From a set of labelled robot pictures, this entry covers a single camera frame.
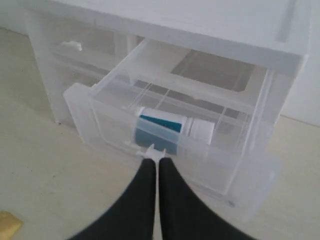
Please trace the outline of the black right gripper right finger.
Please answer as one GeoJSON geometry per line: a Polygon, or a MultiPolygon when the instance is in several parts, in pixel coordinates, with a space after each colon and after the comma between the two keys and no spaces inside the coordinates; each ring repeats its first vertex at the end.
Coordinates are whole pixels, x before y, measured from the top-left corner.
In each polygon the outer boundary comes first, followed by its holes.
{"type": "Polygon", "coordinates": [[[173,160],[158,166],[161,234],[164,240],[251,240],[214,213],[188,186],[173,160]]]}

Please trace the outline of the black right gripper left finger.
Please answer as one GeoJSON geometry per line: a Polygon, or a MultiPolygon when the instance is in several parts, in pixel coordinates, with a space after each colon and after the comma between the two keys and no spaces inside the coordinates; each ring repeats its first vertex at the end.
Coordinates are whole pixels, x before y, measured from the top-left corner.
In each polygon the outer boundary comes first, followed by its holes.
{"type": "Polygon", "coordinates": [[[156,164],[143,159],[113,205],[72,240],[152,240],[156,204],[156,164]]]}

